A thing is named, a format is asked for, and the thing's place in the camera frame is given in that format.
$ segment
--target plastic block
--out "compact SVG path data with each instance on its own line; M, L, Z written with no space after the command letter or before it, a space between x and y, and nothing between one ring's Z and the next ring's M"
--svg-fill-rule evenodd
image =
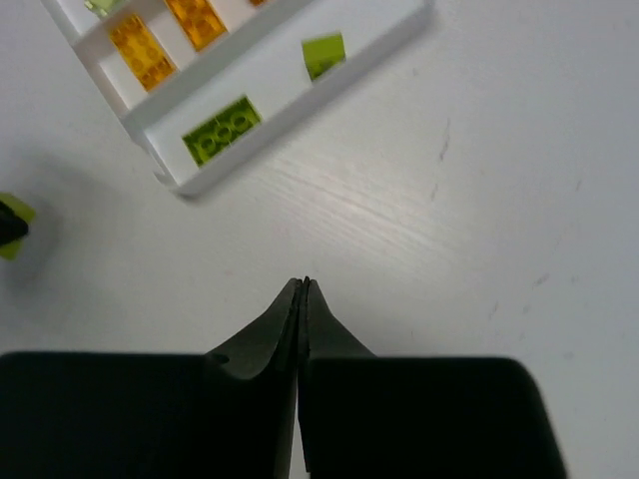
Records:
M138 15L127 17L109 36L145 90L152 90L175 72L176 67Z
M202 167L261 121L249 99L242 97L183 137L183 140L195 162Z
M306 40L302 43L302 49L313 81L346 59L341 33Z
M227 32L227 27L207 0L166 2L197 52Z
M84 4L99 17L106 17L122 0L86 0Z
M4 203L7 207L13 210L18 217L22 220L30 224L34 218L36 218L36 212L26 203L21 202L13 195L9 195L8 193L0 193L0 202ZM18 239L16 241L10 242L9 244L5 244L4 246L0 246L0 257L4 257L5 259L15 259L20 252L20 248L22 247L23 239Z

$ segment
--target white table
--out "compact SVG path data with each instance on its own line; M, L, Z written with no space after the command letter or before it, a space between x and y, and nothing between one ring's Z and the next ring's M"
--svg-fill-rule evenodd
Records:
M439 1L417 42L194 204L34 0L0 16L0 350L204 352L291 276L379 354L499 354L572 477L639 474L639 2ZM292 477L304 477L297 446Z

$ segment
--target orange lego brick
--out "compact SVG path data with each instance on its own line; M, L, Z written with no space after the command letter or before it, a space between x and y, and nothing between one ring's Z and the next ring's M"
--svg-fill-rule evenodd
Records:
M109 34L133 74L148 92L176 71L142 19L130 15Z
M226 33L227 27L207 0L165 0L197 52Z

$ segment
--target lime green lego brick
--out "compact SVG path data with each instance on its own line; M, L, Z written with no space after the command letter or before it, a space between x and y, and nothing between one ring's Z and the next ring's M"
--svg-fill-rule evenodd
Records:
M313 81L346 59L341 33L306 40L302 43L302 49Z
M85 6L100 17L106 17L122 0L86 0Z
M21 202L13 195L8 193L0 193L0 202L4 203L7 207L13 210L18 217L30 224L34 218L36 218L36 212L26 203ZM22 247L22 240L10 242L0 247L0 257L5 259L15 259Z
M241 97L182 140L201 168L261 121L249 99Z
M344 60L346 49L341 33L305 40L302 43L304 61L307 64L321 63L326 60Z

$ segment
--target white tray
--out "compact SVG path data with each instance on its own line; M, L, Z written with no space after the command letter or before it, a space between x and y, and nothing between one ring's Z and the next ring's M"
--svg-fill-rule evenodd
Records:
M194 196L408 41L430 0L209 0L229 33L199 54L163 0L126 0L99 19L83 0L42 0L129 136L155 158L158 179ZM139 14L179 72L147 93L108 32ZM312 83L302 41L340 31L346 62ZM182 137L246 95L262 122L199 168Z

